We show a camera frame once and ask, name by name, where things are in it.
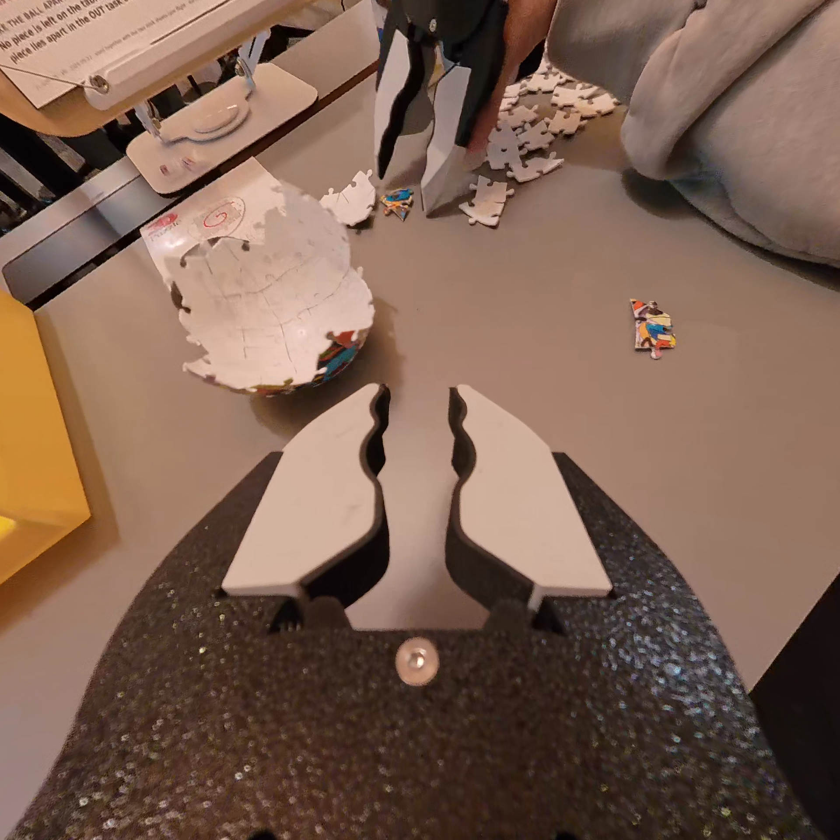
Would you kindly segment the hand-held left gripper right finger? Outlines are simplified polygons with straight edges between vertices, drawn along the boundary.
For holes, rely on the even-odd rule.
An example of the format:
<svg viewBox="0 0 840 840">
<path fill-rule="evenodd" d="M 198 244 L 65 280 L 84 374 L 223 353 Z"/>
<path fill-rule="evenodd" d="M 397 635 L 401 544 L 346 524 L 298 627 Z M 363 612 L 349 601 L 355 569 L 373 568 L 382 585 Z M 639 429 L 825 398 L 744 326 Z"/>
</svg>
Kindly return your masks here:
<svg viewBox="0 0 840 840">
<path fill-rule="evenodd" d="M 457 479 L 445 564 L 457 587 L 488 611 L 609 596 L 613 583 L 550 446 L 469 385 L 449 390 L 448 423 Z"/>
</svg>

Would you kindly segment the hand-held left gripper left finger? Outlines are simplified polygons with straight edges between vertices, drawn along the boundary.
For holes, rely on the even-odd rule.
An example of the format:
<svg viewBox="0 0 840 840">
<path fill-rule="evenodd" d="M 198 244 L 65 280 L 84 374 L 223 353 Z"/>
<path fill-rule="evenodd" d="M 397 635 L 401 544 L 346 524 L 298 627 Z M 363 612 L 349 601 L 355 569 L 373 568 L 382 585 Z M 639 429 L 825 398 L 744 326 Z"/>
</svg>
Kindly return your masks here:
<svg viewBox="0 0 840 840">
<path fill-rule="evenodd" d="M 379 481 L 390 403 L 386 385 L 365 385 L 284 447 L 227 569 L 226 595 L 349 607 L 379 583 L 390 559 Z"/>
</svg>

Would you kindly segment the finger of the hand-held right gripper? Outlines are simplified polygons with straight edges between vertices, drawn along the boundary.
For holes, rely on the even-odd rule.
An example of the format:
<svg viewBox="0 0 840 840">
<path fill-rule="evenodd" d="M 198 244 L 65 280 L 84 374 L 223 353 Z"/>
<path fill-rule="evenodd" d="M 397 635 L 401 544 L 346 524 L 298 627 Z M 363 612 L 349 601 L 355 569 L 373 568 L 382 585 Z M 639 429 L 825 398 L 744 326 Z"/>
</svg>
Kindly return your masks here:
<svg viewBox="0 0 840 840">
<path fill-rule="evenodd" d="M 439 52 L 429 97 L 433 108 L 432 132 L 421 180 L 423 212 L 432 216 L 452 200 L 476 118 L 472 69 Z"/>
<path fill-rule="evenodd" d="M 384 32 L 374 102 L 374 159 L 377 178 L 385 179 L 406 116 L 424 87 L 425 58 L 421 44 L 399 29 Z"/>
</svg>

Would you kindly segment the pile of white puzzle pieces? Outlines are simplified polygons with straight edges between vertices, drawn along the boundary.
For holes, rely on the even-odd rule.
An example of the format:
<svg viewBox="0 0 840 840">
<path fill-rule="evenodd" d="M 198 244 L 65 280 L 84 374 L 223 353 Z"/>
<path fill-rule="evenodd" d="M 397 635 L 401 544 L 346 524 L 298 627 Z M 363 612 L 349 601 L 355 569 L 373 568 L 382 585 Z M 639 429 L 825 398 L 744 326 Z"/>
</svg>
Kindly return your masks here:
<svg viewBox="0 0 840 840">
<path fill-rule="evenodd" d="M 520 76 L 505 89 L 482 162 L 458 205 L 472 228 L 497 228 L 517 187 L 559 171 L 562 148 L 589 123 L 620 109 L 611 92 L 574 78 L 547 53 Z"/>
</svg>

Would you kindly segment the partly built puzzle ball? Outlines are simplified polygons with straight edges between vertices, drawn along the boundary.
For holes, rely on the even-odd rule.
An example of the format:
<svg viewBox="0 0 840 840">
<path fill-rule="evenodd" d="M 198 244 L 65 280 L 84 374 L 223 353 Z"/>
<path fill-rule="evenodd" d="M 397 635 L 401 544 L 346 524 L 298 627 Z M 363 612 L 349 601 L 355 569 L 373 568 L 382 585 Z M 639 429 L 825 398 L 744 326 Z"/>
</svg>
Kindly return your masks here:
<svg viewBox="0 0 840 840">
<path fill-rule="evenodd" d="M 239 394 L 291 393 L 332 379 L 373 328 L 345 226 L 315 198 L 269 179 L 255 232 L 206 238 L 161 257 L 185 340 L 182 370 Z"/>
</svg>

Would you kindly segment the person's right forearm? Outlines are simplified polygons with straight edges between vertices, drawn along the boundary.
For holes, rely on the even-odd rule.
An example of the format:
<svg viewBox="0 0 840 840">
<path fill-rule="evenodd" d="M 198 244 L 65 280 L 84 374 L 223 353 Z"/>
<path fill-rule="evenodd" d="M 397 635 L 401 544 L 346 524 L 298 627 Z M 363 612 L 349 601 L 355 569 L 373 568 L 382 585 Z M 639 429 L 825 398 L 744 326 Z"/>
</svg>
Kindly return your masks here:
<svg viewBox="0 0 840 840">
<path fill-rule="evenodd" d="M 558 2 L 552 62 L 626 105 L 635 171 L 731 235 L 839 264 L 839 2 Z"/>
</svg>

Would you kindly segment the white joined puzzle section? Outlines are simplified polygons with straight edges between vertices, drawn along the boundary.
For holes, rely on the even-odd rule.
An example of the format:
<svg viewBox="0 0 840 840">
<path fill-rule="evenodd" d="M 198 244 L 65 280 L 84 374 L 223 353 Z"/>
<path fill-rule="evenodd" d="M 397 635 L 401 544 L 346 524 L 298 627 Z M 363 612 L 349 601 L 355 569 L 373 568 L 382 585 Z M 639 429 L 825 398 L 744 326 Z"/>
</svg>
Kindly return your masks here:
<svg viewBox="0 0 840 840">
<path fill-rule="evenodd" d="M 374 212 L 377 195 L 371 182 L 372 170 L 358 171 L 342 191 L 329 193 L 320 199 L 320 205 L 329 210 L 347 228 L 364 223 Z"/>
</svg>

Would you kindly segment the colourful joined puzzle pieces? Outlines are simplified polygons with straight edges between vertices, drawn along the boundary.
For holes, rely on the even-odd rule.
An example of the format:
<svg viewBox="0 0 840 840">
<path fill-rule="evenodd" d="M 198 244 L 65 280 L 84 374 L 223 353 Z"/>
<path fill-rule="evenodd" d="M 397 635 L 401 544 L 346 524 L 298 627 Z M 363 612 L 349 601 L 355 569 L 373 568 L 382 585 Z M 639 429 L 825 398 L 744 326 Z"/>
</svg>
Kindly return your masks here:
<svg viewBox="0 0 840 840">
<path fill-rule="evenodd" d="M 665 350 L 677 345 L 673 321 L 656 301 L 642 301 L 631 298 L 630 306 L 634 322 L 634 349 L 646 352 L 654 360 L 660 360 Z"/>
</svg>

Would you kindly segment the person's right hand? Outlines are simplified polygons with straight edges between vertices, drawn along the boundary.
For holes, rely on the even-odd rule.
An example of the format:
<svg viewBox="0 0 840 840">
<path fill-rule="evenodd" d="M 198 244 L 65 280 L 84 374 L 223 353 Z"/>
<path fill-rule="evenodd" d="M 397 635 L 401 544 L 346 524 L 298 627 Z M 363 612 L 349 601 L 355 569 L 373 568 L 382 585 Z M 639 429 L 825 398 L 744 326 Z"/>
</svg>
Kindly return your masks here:
<svg viewBox="0 0 840 840">
<path fill-rule="evenodd" d="M 505 55 L 496 84 L 476 118 L 465 153 L 465 168 L 475 170 L 484 160 L 490 132 L 497 126 L 501 100 L 518 75 L 520 66 L 546 39 L 556 1 L 509 1 L 505 24 Z"/>
</svg>

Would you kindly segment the white clipboard stand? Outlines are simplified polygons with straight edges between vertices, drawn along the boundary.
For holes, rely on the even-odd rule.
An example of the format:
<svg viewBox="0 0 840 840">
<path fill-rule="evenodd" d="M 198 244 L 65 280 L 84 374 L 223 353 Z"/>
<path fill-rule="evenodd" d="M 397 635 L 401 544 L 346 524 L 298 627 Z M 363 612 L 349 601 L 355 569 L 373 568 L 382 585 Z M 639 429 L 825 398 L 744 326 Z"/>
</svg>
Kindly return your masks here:
<svg viewBox="0 0 840 840">
<path fill-rule="evenodd" d="M 315 87 L 269 62 L 259 63 L 267 26 L 244 42 L 235 73 L 215 89 L 162 119 L 142 89 L 198 59 L 203 46 L 219 47 L 221 24 L 196 20 L 157 38 L 90 77 L 85 96 L 104 111 L 120 102 L 133 105 L 144 133 L 127 155 L 152 189 L 172 195 L 204 177 L 269 133 L 306 111 L 318 99 Z"/>
</svg>

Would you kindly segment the white paper sheet red mark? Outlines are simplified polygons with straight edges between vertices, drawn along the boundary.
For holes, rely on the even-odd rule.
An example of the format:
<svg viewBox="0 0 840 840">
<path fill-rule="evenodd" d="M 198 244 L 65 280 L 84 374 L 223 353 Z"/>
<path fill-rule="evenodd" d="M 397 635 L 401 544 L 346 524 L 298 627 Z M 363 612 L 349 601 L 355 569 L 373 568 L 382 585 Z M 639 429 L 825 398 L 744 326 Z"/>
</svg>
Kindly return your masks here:
<svg viewBox="0 0 840 840">
<path fill-rule="evenodd" d="M 211 238 L 262 245 L 268 211 L 284 210 L 281 183 L 250 159 L 142 226 L 141 237 L 159 272 Z"/>
</svg>

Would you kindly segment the yellow plastic bin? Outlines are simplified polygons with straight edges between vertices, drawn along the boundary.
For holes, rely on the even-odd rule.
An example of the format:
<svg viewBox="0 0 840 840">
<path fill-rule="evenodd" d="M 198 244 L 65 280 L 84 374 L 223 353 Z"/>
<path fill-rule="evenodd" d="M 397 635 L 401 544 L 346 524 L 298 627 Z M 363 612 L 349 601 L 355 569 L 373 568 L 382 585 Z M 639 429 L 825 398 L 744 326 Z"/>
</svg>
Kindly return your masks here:
<svg viewBox="0 0 840 840">
<path fill-rule="evenodd" d="M 35 316 L 1 294 L 1 582 L 91 516 Z"/>
</svg>

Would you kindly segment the wooden clipboard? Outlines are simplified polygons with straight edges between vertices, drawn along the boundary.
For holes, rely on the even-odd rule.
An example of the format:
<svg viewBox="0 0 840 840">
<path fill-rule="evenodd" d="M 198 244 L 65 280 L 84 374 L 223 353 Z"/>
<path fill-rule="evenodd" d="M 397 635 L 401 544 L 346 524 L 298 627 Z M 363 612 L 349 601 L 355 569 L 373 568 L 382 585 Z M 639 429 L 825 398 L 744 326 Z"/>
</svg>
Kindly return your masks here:
<svg viewBox="0 0 840 840">
<path fill-rule="evenodd" d="M 177 61 L 174 72 L 141 90 L 140 99 L 152 98 L 173 86 L 177 81 L 193 74 L 195 70 L 249 41 L 264 26 L 270 29 L 307 5 L 308 2 L 220 2 L 216 8 L 193 20 L 208 18 L 211 25 L 221 24 L 220 46 L 201 47 L 199 57 L 195 61 L 187 61 L 184 64 Z M 77 84 L 58 99 L 41 108 L 36 108 L 2 72 L 2 114 L 36 132 L 75 137 L 90 133 L 133 108 L 133 105 L 126 101 L 121 101 L 115 107 L 104 111 L 93 108 L 85 96 L 88 80 Z"/>
</svg>

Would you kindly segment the grey metal rail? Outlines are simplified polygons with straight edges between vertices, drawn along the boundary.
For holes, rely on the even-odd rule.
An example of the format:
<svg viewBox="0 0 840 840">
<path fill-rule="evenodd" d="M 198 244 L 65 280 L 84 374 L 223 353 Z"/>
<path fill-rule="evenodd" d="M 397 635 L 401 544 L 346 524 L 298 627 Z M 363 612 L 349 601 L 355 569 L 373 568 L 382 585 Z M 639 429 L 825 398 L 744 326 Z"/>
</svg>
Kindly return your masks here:
<svg viewBox="0 0 840 840">
<path fill-rule="evenodd" d="M 127 158 L 1 237 L 2 291 L 28 305 L 140 225 L 118 198 L 144 179 Z"/>
</svg>

